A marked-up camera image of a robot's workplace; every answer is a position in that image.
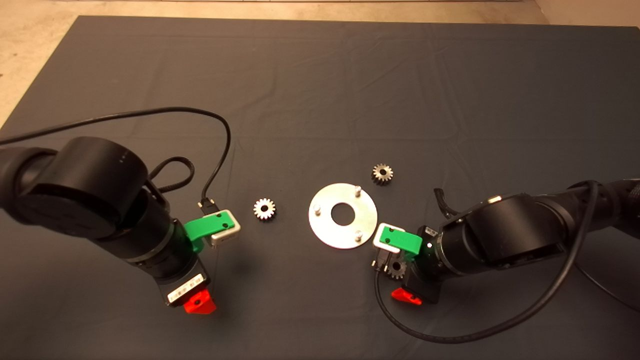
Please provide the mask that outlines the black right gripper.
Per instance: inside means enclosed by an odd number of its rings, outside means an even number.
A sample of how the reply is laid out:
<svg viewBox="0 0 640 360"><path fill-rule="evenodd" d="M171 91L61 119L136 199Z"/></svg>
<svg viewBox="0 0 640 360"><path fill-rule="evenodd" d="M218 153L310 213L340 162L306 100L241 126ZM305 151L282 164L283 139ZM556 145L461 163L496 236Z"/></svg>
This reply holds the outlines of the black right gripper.
<svg viewBox="0 0 640 360"><path fill-rule="evenodd" d="M422 241L418 254L409 260L403 288L394 289L391 298L415 306L421 306L423 302L436 305L441 298L445 267L440 255L439 233L428 225L422 225L416 235Z"/></svg>

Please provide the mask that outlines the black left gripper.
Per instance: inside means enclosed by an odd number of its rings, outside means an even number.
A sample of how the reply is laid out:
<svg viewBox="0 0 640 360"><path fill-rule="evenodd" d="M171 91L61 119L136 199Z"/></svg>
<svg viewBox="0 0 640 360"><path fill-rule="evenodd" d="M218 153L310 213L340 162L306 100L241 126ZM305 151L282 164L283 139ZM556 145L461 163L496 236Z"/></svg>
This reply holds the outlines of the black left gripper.
<svg viewBox="0 0 640 360"><path fill-rule="evenodd" d="M217 310L205 290L211 284L210 274L180 223L172 223L160 244L135 266L153 278L166 306L183 306L186 313L198 315Z"/></svg>

